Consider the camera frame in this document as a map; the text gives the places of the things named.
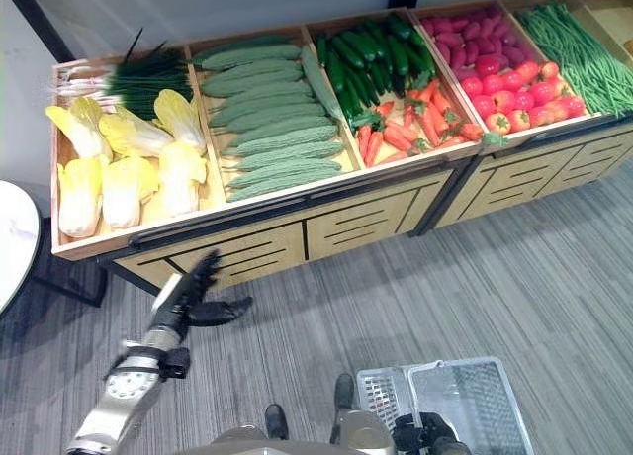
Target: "white wall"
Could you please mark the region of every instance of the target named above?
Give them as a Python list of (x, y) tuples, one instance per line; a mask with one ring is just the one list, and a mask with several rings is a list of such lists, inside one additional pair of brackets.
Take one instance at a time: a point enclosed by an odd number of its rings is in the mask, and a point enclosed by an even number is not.
[(11, 0), (0, 0), (0, 9), (0, 179), (25, 189), (48, 216), (50, 125), (44, 108), (55, 60)]

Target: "wooden crate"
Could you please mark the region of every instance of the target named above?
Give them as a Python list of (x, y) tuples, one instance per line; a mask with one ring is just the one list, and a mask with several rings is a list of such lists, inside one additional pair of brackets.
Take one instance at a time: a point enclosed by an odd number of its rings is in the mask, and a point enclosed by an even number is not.
[[(323, 22), (308, 23), (306, 27), (308, 29), (308, 33), (311, 36), (312, 48), (314, 49), (314, 52), (316, 52), (315, 43), (319, 35), (327, 35), (328, 37), (331, 37), (332, 35), (335, 35), (343, 30), (360, 25), (361, 22), (365, 18), (371, 18), (372, 20), (375, 20), (376, 22), (380, 23), (386, 20), (387, 17), (393, 13), (396, 13), (398, 16), (400, 16), (405, 22), (412, 24), (411, 18), (408, 15), (407, 9), (405, 8), (381, 10), (378, 12), (366, 13), (364, 15), (354, 15), (354, 16), (336, 18), (333, 20), (327, 20)], [(327, 77), (327, 73), (325, 72), (324, 69), (321, 69), (321, 72), (323, 73), (323, 77), (329, 84), (329, 78)], [(474, 122), (475, 116), (472, 114), (472, 111), (468, 107), (465, 106), (464, 102), (461, 99), (460, 94), (453, 87), (453, 83), (449, 80), (449, 78), (443, 73), (441, 69), (438, 68), (437, 72), (438, 72), (437, 77), (440, 80), (440, 84), (446, 93), (447, 99), (454, 106), (455, 112), (458, 113), (461, 117), (468, 119), (468, 121)], [(394, 109), (390, 113), (389, 119), (402, 123), (404, 101), (396, 97), (396, 95), (391, 92), (385, 92), (385, 94), (380, 96), (380, 100), (381, 100), (381, 103), (385, 103), (389, 101), (395, 102)], [(417, 130), (420, 137), (425, 137), (424, 132), (422, 131), (421, 127), (418, 124), (413, 124), (413, 127)], [(367, 168), (365, 166), (365, 163), (363, 163), (363, 160), (360, 159), (361, 155), (358, 149), (357, 140), (353, 138), (353, 135), (351, 134), (351, 130), (347, 127), (347, 125), (345, 125), (345, 128), (348, 133), (348, 136), (350, 137), (350, 141), (354, 148), (354, 152), (359, 157), (359, 163), (360, 163), (361, 169)], [(428, 153), (417, 155), (417, 156), (408, 158), (407, 161), (415, 160), (416, 162), (419, 162), (420, 166), (423, 166), (424, 162), (428, 162), (433, 159), (436, 159), (437, 156), (445, 157), (448, 160), (454, 160), (454, 159), (462, 158), (465, 156), (475, 155), (478, 153), (479, 149), (480, 149), (480, 145), (478, 143), (473, 143), (473, 142), (462, 143), (454, 147), (430, 151)], [(390, 155), (396, 153), (397, 151), (398, 150), (395, 147), (384, 142), (383, 145), (381, 146), (378, 156), (376, 157), (376, 163), (384, 160)]]
[[(207, 40), (202, 42), (196, 42), (190, 44), (188, 46), (189, 51), (192, 55), (197, 54), (198, 52), (212, 46), (221, 45), (224, 43), (247, 40), (251, 38), (256, 38), (262, 35), (268, 34), (282, 34), (289, 38), (290, 43), (296, 46), (304, 46), (310, 44), (310, 37), (307, 35), (307, 32), (304, 27), (295, 26), (295, 27), (287, 27), (282, 29), (274, 29), (274, 30), (266, 30), (261, 32), (248, 33), (238, 36), (225, 37), (213, 40)], [(196, 69), (194, 73), (193, 87), (200, 94), (200, 85), (203, 84), (209, 77), (213, 76), (214, 72), (206, 71), (202, 69)], [(222, 156), (223, 150), (228, 148), (228, 144), (236, 137), (236, 134), (215, 134), (213, 128), (207, 127), (207, 123), (210, 119), (213, 118), (214, 113), (212, 112), (213, 108), (219, 106), (224, 99), (217, 97), (209, 97), (205, 95), (201, 95), (201, 115), (203, 117), (203, 129), (205, 130), (205, 134), (207, 135), (210, 144), (213, 147), (213, 151), (215, 153), (215, 161), (219, 166), (219, 181), (218, 183), (222, 183), (225, 185), (230, 180), (242, 174), (239, 171), (230, 170), (231, 167), (235, 166), (239, 163), (239, 158), (231, 157), (231, 156)], [(349, 133), (349, 129), (346, 124), (339, 124), (339, 134), (335, 138), (335, 140), (339, 140), (342, 142), (344, 149), (332, 159), (337, 161), (341, 165), (341, 172), (346, 173), (350, 171), (355, 171), (361, 168), (360, 156), (356, 155), (356, 150), (354, 145), (352, 144), (351, 134)], [(230, 195), (230, 190), (224, 188), (224, 193), (226, 195)]]
[[(439, 52), (439, 49), (437, 49), (437, 47), (435, 46), (435, 43), (432, 40), (431, 36), (424, 29), (424, 27), (422, 26), (420, 22), (420, 20), (427, 17), (433, 17), (433, 16), (451, 17), (451, 16), (456, 16), (456, 15), (463, 15), (469, 12), (474, 12), (474, 11), (481, 10), (487, 7), (497, 7), (500, 10), (501, 20), (506, 22), (510, 26), (510, 30), (516, 35), (516, 37), (521, 42), (527, 45), (527, 47), (532, 51), (534, 57), (536, 58), (538, 62), (547, 61), (547, 57), (545, 56), (545, 54), (543, 54), (543, 51), (541, 51), (541, 49), (527, 35), (523, 27), (521, 27), (521, 25), (514, 18), (514, 16), (508, 11), (504, 2), (499, 2), (497, 0), (490, 0), (490, 1), (482, 1), (482, 2), (476, 2), (476, 3), (462, 3), (462, 4), (447, 5), (447, 6), (442, 6), (442, 7), (424, 7), (424, 8), (417, 8), (415, 10), (410, 10), (409, 13), (411, 14), (411, 17), (416, 21), (416, 27), (420, 31), (420, 34), (424, 37), (424, 39), (426, 40), (428, 44), (432, 45), (431, 53), (434, 55), (435, 61), (440, 65), (440, 67), (443, 70), (444, 75), (451, 82), (451, 86), (456, 91), (458, 91), (459, 95), (462, 97), (462, 101), (465, 107), (467, 107), (471, 111), (471, 114), (477, 119), (478, 124), (480, 124), (480, 126), (482, 126), (486, 132), (489, 132), (488, 127), (484, 123), (484, 118), (481, 118), (479, 116), (479, 113), (477, 112), (472, 101), (470, 100), (470, 98), (468, 97), (464, 89), (462, 88), (459, 80), (453, 73), (450, 65), (444, 60), (444, 57)], [(508, 140), (508, 143), (506, 146), (488, 147), (487, 149), (482, 150), (482, 154), (488, 154), (488, 153), (497, 151), (501, 148), (514, 148), (516, 146), (519, 146), (525, 143), (532, 137), (535, 137), (543, 133), (549, 133), (551, 131), (557, 131), (558, 133), (563, 134), (566, 131), (566, 129), (569, 129), (570, 127), (576, 127), (578, 124), (581, 124), (583, 122), (588, 122), (593, 117), (598, 117), (598, 116), (599, 115), (592, 116), (586, 111), (586, 113), (580, 117), (567, 119), (565, 121), (557, 122), (557, 123), (550, 124), (547, 126), (534, 127), (534, 128), (528, 129), (527, 131), (510, 133), (507, 136), (505, 136)]]

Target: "wooden drawer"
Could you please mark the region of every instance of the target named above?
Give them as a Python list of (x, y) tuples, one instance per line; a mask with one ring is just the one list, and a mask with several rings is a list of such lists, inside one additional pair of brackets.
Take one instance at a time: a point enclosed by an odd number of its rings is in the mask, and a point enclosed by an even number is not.
[(251, 227), (198, 237), (157, 250), (124, 257), (116, 262), (151, 284), (162, 287), (174, 272), (190, 271), (216, 248), (221, 262), (220, 287), (246, 282), (279, 272), (304, 261), (301, 223), (276, 226), (272, 220)]
[(537, 198), (599, 178), (632, 147), (633, 131), (588, 143), (539, 191)]
[(309, 219), (310, 260), (394, 235), (414, 196), (415, 191), (411, 190)]

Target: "red potato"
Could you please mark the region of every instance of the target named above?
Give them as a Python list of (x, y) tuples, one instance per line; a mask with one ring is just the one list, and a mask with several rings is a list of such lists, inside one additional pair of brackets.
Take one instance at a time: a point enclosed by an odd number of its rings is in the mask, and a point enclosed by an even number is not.
[(461, 32), (468, 26), (468, 20), (465, 18), (453, 18), (451, 19), (451, 26), (454, 32)]
[(504, 46), (503, 47), (503, 55), (507, 57), (507, 60), (510, 63), (510, 67), (515, 68), (523, 61), (525, 61), (525, 55), (521, 52), (518, 47), (513, 46)]
[(491, 74), (497, 74), (501, 69), (501, 63), (498, 58), (492, 55), (479, 56), (475, 62), (475, 70), (479, 77), (484, 78)]
[(440, 33), (435, 35), (435, 39), (448, 47), (461, 46), (463, 43), (462, 36), (459, 33)]
[(428, 18), (423, 18), (421, 22), (426, 32), (429, 33), (431, 36), (433, 36), (433, 34), (435, 33), (435, 29), (433, 28), (433, 22), (431, 22)]
[(477, 77), (477, 71), (475, 69), (469, 69), (468, 67), (460, 67), (459, 69), (455, 69), (453, 72), (459, 81), (463, 81), (469, 77)]
[(510, 91), (497, 91), (491, 98), (495, 101), (495, 110), (497, 112), (507, 114), (514, 110), (516, 99), (514, 99), (514, 94)]
[(503, 79), (496, 74), (486, 76), (482, 80), (482, 84), (484, 85), (484, 94), (491, 95), (495, 94), (497, 91), (503, 90)]
[(431, 21), (433, 22), (435, 35), (439, 35), (440, 33), (453, 33), (453, 25), (448, 18), (436, 17), (431, 19)]
[(526, 45), (523, 42), (517, 42), (516, 47), (518, 47), (520, 51), (523, 53), (525, 60), (528, 60), (528, 61), (534, 60), (534, 51), (532, 50), (530, 46)]
[(490, 96), (475, 96), (473, 106), (481, 117), (487, 117), (495, 112), (495, 101)]
[(503, 45), (501, 44), (501, 39), (499, 37), (496, 37), (495, 35), (491, 35), (489, 37), (489, 40), (495, 48), (495, 54), (501, 56), (503, 54)]
[(437, 45), (437, 49), (439, 49), (439, 52), (442, 54), (442, 57), (444, 58), (444, 60), (450, 64), (451, 50), (444, 43), (437, 42), (436, 45)]
[(510, 25), (508, 23), (499, 23), (493, 28), (493, 35), (501, 37), (510, 31)]
[(479, 47), (479, 54), (492, 54), (495, 52), (495, 45), (489, 39), (477, 37), (475, 41)]
[(461, 45), (451, 47), (451, 69), (460, 69), (466, 63), (466, 52)]
[(501, 35), (501, 42), (504, 46), (514, 46), (517, 42), (516, 35), (512, 32), (504, 33)]
[(477, 43), (473, 40), (466, 41), (464, 51), (466, 52), (466, 64), (470, 66), (475, 63), (477, 56), (479, 56), (479, 47), (477, 46)]
[(556, 97), (556, 90), (549, 82), (536, 82), (530, 86), (527, 92), (534, 98), (534, 104), (542, 106)]
[(528, 92), (517, 92), (514, 94), (514, 106), (529, 112), (534, 107), (534, 98)]
[(479, 24), (479, 22), (473, 22), (468, 25), (463, 31), (464, 40), (473, 40), (478, 37), (481, 27), (482, 26)]
[(485, 10), (477, 10), (476, 12), (469, 13), (467, 16), (471, 22), (481, 22), (487, 17)]
[(482, 27), (479, 29), (480, 38), (489, 37), (490, 34), (493, 32), (494, 27), (495, 27), (495, 24), (493, 23), (493, 20), (491, 20), (490, 18), (485, 18), (484, 20), (482, 20)]

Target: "vegetable display stand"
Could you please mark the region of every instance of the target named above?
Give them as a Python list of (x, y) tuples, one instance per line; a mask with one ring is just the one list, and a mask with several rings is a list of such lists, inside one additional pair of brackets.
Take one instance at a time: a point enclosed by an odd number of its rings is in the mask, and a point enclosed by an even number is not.
[[(526, 59), (533, 60), (537, 63), (544, 63), (548, 60), (547, 57), (543, 54), (543, 52), (538, 48), (538, 46), (535, 45), (532, 39), (525, 33), (523, 28), (519, 25), (519, 23), (512, 16), (512, 14), (505, 8), (505, 5), (503, 2), (484, 1), (484, 2), (477, 2), (477, 3), (456, 4), (456, 5), (449, 5), (449, 6), (442, 6), (442, 7), (424, 7), (424, 8), (411, 10), (410, 14), (412, 15), (413, 19), (417, 22), (417, 27), (420, 33), (424, 36), (426, 41), (432, 45), (432, 53), (435, 56), (436, 61), (438, 62), (439, 66), (442, 68), (444, 74), (446, 75), (448, 80), (451, 82), (452, 87), (459, 92), (460, 96), (463, 98), (465, 107), (470, 109), (472, 115), (477, 119), (478, 123), (484, 128), (486, 132), (489, 132), (491, 130), (490, 125), (485, 122), (484, 120), (485, 117), (481, 117), (480, 113), (478, 112), (479, 106), (476, 107), (476, 105), (473, 103), (472, 98), (469, 97), (469, 94), (464, 90), (464, 87), (462, 86), (463, 84), (462, 81), (464, 81), (466, 77), (471, 77), (471, 75), (477, 76), (477, 74), (474, 73), (474, 69), (476, 69), (480, 65), (479, 60), (483, 60), (484, 58), (491, 57), (491, 56), (500, 57), (501, 60), (499, 61), (499, 64), (496, 66), (495, 71), (492, 72), (492, 74), (495, 77), (498, 77), (498, 74), (500, 74), (501, 76), (504, 76), (503, 74), (504, 71), (511, 71), (511, 68), (508, 68), (508, 66), (504, 63), (504, 61), (507, 60), (507, 55), (510, 56), (510, 59), (514, 59), (513, 56), (515, 54), (520, 55), (520, 58), (517, 58), (516, 63), (514, 63), (512, 66), (518, 65), (520, 61), (523, 61)], [(480, 15), (484, 17), (484, 20), (481, 20), (481, 21), (469, 20), (469, 19), (479, 19)], [(480, 30), (479, 25), (480, 24), (485, 25), (487, 21), (491, 20), (491, 17), (497, 17), (495, 18), (495, 28), (502, 29), (502, 30), (498, 30), (499, 37), (503, 38), (504, 41), (507, 38), (507, 41), (508, 41), (507, 44), (512, 45), (512, 46), (505, 46), (503, 45), (502, 41), (499, 41), (498, 45), (494, 44), (494, 42), (488, 40), (488, 32), (487, 32), (486, 38), (478, 37), (478, 35), (480, 34), (478, 33), (478, 31)], [(460, 30), (459, 34), (454, 34), (454, 33), (444, 34), (446, 38), (444, 38), (441, 35), (438, 36), (436, 32), (432, 31), (432, 28), (433, 28), (432, 21), (435, 21), (436, 19), (445, 19), (445, 18), (448, 18), (452, 22), (455, 22), (456, 25), (459, 25), (456, 28), (463, 28), (464, 30)], [(462, 21), (465, 24), (467, 24), (465, 27), (459, 24), (459, 22), (462, 22)], [(477, 31), (470, 32), (469, 31), (470, 26), (476, 26)], [(435, 41), (431, 38), (431, 35), (428, 30), (430, 30), (432, 33), (435, 33)], [(447, 50), (448, 49), (447, 46), (445, 46), (444, 44), (440, 44), (440, 41), (438, 40), (438, 38), (440, 38), (441, 40), (446, 40), (446, 41), (463, 42), (464, 38), (470, 38), (470, 37), (472, 37), (472, 39), (466, 40), (465, 47), (463, 47), (463, 43), (455, 44), (453, 46), (452, 52), (453, 52), (453, 56), (457, 56), (456, 51), (461, 50), (460, 54), (465, 54), (465, 55), (467, 54), (468, 56), (472, 56), (472, 57), (470, 57), (469, 59), (464, 59), (466, 62), (463, 62), (462, 60), (457, 59), (457, 62), (459, 62), (459, 64), (455, 62), (456, 61), (455, 57), (453, 57), (452, 63), (449, 64), (447, 62), (447, 59), (451, 60), (451, 56), (450, 56), (451, 50)], [(491, 38), (496, 39), (497, 37), (495, 36), (495, 34), (493, 34)], [(478, 44), (477, 41), (481, 41), (485, 44), (477, 45)], [(473, 43), (473, 49), (475, 50), (473, 52), (469, 51), (469, 46), (471, 46), (470, 43)], [(499, 48), (501, 48), (501, 51), (503, 52), (503, 54), (499, 53), (498, 51)], [(463, 76), (461, 81), (460, 79), (458, 79), (457, 74), (460, 74), (461, 76)], [(486, 93), (486, 86), (487, 86), (486, 82), (484, 81), (485, 93)], [(492, 89), (492, 88), (493, 86), (491, 85), (491, 91), (493, 90), (501, 91), (507, 87), (500, 85), (499, 87), (495, 87), (495, 89)], [(509, 111), (500, 111), (497, 106), (497, 112), (507, 113)], [(513, 132), (512, 130), (510, 130), (509, 134), (505, 135), (505, 138), (507, 139), (507, 143), (502, 147), (498, 147), (497, 149), (513, 148), (526, 142), (531, 137), (539, 136), (542, 134), (547, 134), (549, 137), (551, 137), (552, 135), (556, 135), (556, 134), (564, 134), (568, 130), (572, 130), (578, 125), (589, 126), (596, 117), (597, 116), (592, 116), (587, 111), (585, 111), (579, 117), (573, 117), (573, 118), (558, 121), (552, 124), (529, 127), (528, 129), (521, 130), (520, 132)], [(483, 150), (483, 154), (490, 153), (491, 151), (495, 151), (495, 150), (488, 148), (486, 150)]]
[(633, 156), (633, 119), (604, 123), (574, 134), (482, 157), (459, 183), (459, 193), (438, 208), (436, 227), (525, 203), (596, 180)]

